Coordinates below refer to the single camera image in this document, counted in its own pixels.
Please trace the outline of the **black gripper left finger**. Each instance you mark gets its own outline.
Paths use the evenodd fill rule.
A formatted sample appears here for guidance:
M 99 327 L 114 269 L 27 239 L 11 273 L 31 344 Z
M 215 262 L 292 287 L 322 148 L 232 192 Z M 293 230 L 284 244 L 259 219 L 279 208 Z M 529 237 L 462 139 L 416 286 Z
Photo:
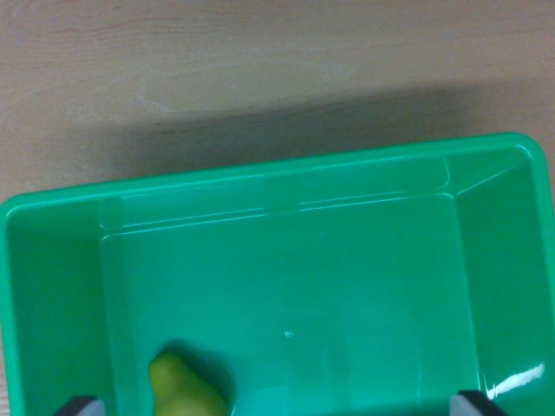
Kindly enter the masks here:
M 95 396 L 75 396 L 58 409 L 54 416 L 105 416 L 103 400 Z

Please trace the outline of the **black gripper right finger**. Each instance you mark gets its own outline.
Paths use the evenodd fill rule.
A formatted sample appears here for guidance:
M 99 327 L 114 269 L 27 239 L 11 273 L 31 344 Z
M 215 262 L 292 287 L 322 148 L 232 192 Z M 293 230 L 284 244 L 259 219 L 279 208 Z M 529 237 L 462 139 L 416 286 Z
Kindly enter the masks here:
M 449 416 L 507 416 L 480 391 L 461 390 L 449 401 Z

